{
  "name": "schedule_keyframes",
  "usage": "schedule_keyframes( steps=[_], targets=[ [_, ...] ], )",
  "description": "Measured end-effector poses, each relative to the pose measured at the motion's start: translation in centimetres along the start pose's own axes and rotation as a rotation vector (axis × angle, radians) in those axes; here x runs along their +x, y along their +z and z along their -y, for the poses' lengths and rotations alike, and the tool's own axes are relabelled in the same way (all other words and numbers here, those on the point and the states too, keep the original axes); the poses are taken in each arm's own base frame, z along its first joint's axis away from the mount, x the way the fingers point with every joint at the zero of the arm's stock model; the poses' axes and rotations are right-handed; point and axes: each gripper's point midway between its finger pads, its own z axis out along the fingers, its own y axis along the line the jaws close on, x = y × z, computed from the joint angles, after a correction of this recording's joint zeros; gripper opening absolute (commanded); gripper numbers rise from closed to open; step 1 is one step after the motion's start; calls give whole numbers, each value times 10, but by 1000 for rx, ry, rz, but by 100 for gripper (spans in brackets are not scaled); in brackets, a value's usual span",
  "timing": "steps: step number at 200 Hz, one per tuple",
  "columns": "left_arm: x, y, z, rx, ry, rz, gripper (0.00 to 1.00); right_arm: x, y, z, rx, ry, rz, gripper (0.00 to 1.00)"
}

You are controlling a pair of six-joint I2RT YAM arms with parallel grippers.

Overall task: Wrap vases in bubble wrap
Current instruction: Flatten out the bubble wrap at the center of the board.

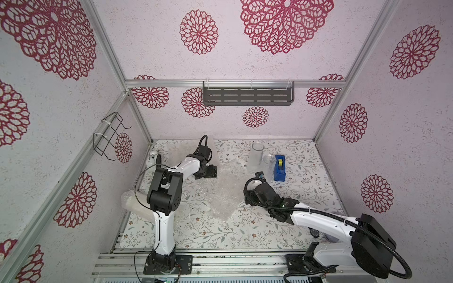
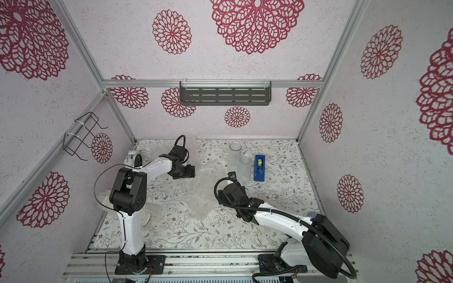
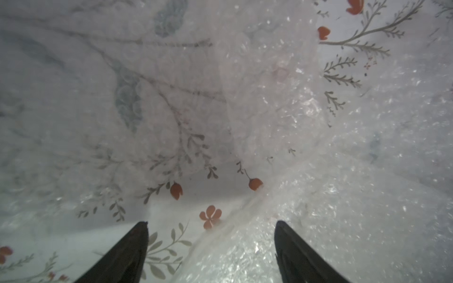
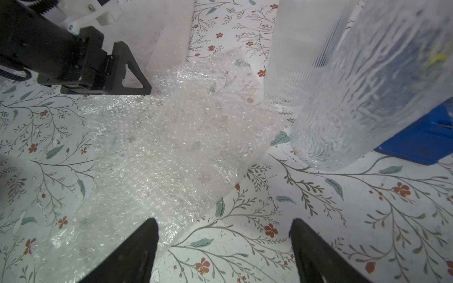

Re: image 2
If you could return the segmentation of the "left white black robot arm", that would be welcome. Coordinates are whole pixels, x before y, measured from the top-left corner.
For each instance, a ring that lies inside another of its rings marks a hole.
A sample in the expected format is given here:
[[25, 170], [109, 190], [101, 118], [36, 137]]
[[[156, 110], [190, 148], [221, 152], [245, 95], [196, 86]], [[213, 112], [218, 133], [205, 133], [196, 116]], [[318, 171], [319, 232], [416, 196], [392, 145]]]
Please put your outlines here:
[[185, 146], [174, 145], [168, 154], [143, 164], [141, 155], [130, 151], [124, 167], [120, 168], [111, 190], [109, 201], [120, 220], [123, 248], [120, 262], [141, 271], [147, 264], [142, 237], [140, 211], [144, 208], [147, 180], [168, 174], [172, 179], [195, 177], [195, 167], [187, 164], [189, 152]]

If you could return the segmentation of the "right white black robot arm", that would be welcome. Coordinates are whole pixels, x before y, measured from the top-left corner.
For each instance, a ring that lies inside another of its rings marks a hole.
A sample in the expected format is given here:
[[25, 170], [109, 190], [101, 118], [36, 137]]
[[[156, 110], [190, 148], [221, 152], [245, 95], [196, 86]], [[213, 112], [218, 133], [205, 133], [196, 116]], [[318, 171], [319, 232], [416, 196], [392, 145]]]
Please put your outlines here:
[[287, 265], [280, 273], [296, 272], [311, 264], [332, 279], [339, 274], [357, 278], [346, 256], [350, 244], [326, 216], [317, 213], [310, 218], [278, 210], [261, 199], [248, 197], [245, 187], [232, 178], [217, 181], [214, 197], [220, 205], [234, 209], [244, 222], [278, 230], [296, 241], [280, 246], [277, 258]]

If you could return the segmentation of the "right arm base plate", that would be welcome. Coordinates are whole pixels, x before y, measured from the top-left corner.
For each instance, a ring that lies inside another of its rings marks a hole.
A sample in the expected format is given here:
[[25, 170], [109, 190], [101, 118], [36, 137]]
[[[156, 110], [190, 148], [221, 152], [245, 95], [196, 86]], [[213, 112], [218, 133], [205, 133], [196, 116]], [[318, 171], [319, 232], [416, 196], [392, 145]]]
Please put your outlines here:
[[286, 264], [278, 256], [271, 254], [259, 254], [258, 265], [260, 272], [264, 274], [283, 272], [291, 268], [290, 265]]

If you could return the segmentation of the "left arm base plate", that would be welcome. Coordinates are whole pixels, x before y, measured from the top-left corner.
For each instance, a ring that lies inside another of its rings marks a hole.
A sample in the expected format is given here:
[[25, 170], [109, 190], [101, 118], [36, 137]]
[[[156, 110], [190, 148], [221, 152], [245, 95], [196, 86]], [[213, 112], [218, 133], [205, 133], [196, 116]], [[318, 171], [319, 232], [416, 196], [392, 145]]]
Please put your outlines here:
[[132, 257], [121, 254], [114, 271], [115, 275], [161, 275], [164, 272], [166, 256], [141, 255]]

